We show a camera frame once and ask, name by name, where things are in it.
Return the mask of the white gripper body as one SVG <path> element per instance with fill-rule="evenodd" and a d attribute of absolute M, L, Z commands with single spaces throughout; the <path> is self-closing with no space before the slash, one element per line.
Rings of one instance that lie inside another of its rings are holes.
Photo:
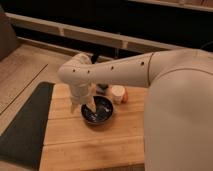
<path fill-rule="evenodd" d="M 88 104 L 93 99 L 92 84 L 70 85 L 70 97 L 74 104 Z"/>

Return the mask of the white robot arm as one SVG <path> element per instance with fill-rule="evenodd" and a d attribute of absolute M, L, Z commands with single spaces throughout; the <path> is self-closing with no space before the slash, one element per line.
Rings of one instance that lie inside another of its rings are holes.
<path fill-rule="evenodd" d="M 213 171 L 213 53 L 179 49 L 98 64 L 80 53 L 58 74 L 75 104 L 89 101 L 91 83 L 148 89 L 145 171 Z"/>

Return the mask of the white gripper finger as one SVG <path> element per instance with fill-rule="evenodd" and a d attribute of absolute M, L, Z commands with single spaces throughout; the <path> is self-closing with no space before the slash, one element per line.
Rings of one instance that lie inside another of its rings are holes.
<path fill-rule="evenodd" d="M 70 113 L 74 114 L 75 110 L 78 108 L 78 103 L 71 102 Z"/>
<path fill-rule="evenodd" d="M 92 111 L 95 112 L 96 111 L 96 104 L 95 101 L 93 99 L 91 99 L 86 106 Z"/>

